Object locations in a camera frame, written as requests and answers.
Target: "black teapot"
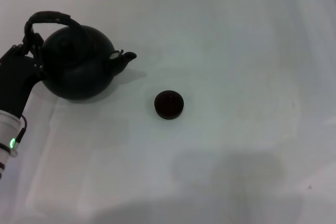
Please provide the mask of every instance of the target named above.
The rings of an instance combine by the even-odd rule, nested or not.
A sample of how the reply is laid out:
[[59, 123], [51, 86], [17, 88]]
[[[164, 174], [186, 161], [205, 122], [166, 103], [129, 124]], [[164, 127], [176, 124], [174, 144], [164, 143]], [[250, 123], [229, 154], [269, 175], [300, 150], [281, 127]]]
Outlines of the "black teapot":
[[[44, 41], [33, 24], [57, 23], [62, 28]], [[71, 100], [93, 97], [136, 58], [116, 51], [100, 31], [81, 26], [59, 12], [35, 13], [25, 25], [23, 44], [14, 45], [0, 58], [0, 110], [18, 118], [33, 86], [43, 81], [55, 95]]]

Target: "white table surface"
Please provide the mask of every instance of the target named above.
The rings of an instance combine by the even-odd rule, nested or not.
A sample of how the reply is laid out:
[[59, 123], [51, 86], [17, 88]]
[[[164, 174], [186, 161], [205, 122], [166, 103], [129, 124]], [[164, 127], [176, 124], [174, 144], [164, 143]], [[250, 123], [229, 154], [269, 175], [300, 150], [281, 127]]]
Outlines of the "white table surface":
[[[335, 223], [336, 23], [320, 0], [0, 6], [0, 55], [40, 10], [138, 54], [87, 102], [34, 88], [0, 182], [1, 223]], [[172, 121], [153, 106], [167, 89], [185, 102]]]

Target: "kettle body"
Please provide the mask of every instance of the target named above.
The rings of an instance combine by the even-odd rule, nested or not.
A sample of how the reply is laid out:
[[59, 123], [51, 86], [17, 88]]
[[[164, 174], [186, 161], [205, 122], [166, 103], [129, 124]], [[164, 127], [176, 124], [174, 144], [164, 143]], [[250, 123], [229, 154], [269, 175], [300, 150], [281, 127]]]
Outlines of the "kettle body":
[[115, 51], [111, 41], [102, 32], [79, 25], [69, 15], [40, 12], [30, 20], [32, 18], [31, 24], [68, 25], [41, 42], [38, 51], [33, 53], [39, 61], [43, 83], [59, 97], [69, 100], [94, 97], [136, 58], [136, 54], [132, 52], [123, 54], [123, 50]]

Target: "kettle spout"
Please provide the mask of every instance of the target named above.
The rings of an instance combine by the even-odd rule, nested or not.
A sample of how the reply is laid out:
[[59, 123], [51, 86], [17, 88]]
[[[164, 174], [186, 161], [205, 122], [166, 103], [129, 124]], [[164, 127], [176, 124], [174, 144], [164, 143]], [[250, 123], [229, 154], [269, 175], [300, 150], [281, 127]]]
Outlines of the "kettle spout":
[[136, 58], [136, 54], [133, 52], [126, 52], [123, 54], [123, 50], [120, 51], [118, 56], [109, 60], [109, 70], [113, 76], [120, 74], [127, 66], [127, 64]]

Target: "white cylindrical robot part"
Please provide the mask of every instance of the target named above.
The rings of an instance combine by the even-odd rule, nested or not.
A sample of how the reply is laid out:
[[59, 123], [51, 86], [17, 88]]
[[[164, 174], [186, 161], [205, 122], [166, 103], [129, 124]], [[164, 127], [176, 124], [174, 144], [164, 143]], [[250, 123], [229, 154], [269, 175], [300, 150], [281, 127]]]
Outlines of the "white cylindrical robot part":
[[18, 135], [20, 127], [19, 118], [0, 110], [0, 178], [11, 151], [10, 142]]

